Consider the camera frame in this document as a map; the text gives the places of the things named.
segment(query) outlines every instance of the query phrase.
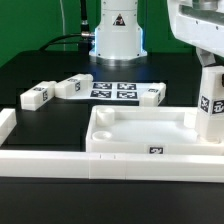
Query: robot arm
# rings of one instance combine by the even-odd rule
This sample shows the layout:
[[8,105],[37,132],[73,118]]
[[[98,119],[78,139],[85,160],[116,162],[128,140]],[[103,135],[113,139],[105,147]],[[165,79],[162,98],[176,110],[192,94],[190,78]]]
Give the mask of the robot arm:
[[167,0],[167,3],[171,29],[177,39],[205,50],[199,54],[224,56],[224,0]]

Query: white cylinder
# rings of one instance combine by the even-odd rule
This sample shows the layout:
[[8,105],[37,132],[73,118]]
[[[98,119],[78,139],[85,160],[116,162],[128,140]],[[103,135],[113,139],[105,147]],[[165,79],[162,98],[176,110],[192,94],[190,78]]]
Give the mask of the white cylinder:
[[115,121],[115,111],[113,108],[102,108],[96,112],[96,122],[99,126],[111,126]]

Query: white plastic tray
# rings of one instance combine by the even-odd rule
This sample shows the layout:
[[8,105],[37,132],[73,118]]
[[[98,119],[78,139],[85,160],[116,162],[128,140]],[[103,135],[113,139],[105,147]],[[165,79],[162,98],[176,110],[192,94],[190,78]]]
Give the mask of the white plastic tray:
[[203,142],[198,138],[192,125],[196,112],[197,108],[186,107],[96,106],[89,122],[86,150],[107,153],[223,155],[223,140],[216,144]]

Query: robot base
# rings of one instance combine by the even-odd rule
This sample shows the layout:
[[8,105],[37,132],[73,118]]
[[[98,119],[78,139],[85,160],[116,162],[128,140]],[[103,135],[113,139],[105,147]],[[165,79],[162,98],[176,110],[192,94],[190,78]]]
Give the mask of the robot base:
[[105,59],[97,56],[90,55],[90,61],[102,64],[105,66],[131,66],[137,64],[144,64],[147,62],[147,56],[140,56],[138,58],[130,59],[130,60],[118,60],[118,59]]

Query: cable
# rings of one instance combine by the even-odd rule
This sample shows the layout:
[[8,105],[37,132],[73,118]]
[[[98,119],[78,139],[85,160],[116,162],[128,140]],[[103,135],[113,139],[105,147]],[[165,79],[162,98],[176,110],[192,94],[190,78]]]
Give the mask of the cable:
[[80,0],[81,7],[81,32],[89,31],[89,24],[87,19],[86,0]]
[[56,42],[56,43],[51,43],[49,44],[49,46],[51,45],[60,45],[60,44],[78,44],[78,41],[70,41],[70,42]]
[[63,36],[60,36],[60,37],[56,37],[56,38],[52,39],[51,41],[49,41],[48,43],[46,43],[45,45],[43,45],[39,49],[39,51],[46,50],[50,45],[52,45],[53,43],[55,43],[59,40],[64,40],[64,39],[72,38],[72,37],[81,37],[81,34],[80,33],[73,33],[73,34],[67,34],[67,35],[63,35]]
[[61,6],[61,17],[62,17],[63,35],[66,35],[65,12],[64,12],[63,0],[60,0],[60,6]]

